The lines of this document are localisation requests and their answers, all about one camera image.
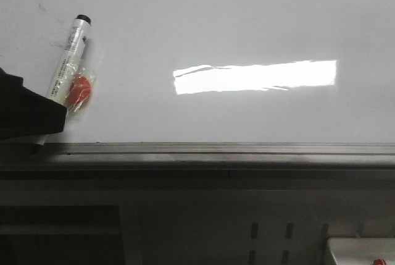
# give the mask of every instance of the black marker cap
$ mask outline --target black marker cap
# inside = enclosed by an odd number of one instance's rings
[[[88,16],[78,15],[77,19],[81,19],[81,20],[87,21],[89,23],[89,25],[91,25],[91,19]]]

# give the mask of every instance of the metal ledge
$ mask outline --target metal ledge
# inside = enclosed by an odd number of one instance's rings
[[[0,144],[0,170],[395,169],[395,144]]]

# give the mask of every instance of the whiteboard marker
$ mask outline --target whiteboard marker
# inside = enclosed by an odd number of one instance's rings
[[[91,19],[88,16],[78,15],[74,19],[66,47],[52,77],[46,97],[63,106],[73,83],[74,75],[78,71],[78,65],[85,48],[86,36],[90,28]],[[37,138],[33,152],[37,152],[40,146],[44,145],[45,139],[46,135]]]

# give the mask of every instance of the whiteboard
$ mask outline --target whiteboard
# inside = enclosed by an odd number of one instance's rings
[[[49,141],[395,142],[394,0],[0,0],[0,66],[45,95],[77,14],[92,19],[97,82]],[[322,85],[268,77],[328,61]]]

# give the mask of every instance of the red object in plastic bag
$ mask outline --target red object in plastic bag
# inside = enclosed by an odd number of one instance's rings
[[[377,259],[373,262],[373,265],[387,265],[387,262],[384,259]]]
[[[91,83],[83,75],[76,75],[67,97],[67,104],[74,106],[87,100],[91,94]]]

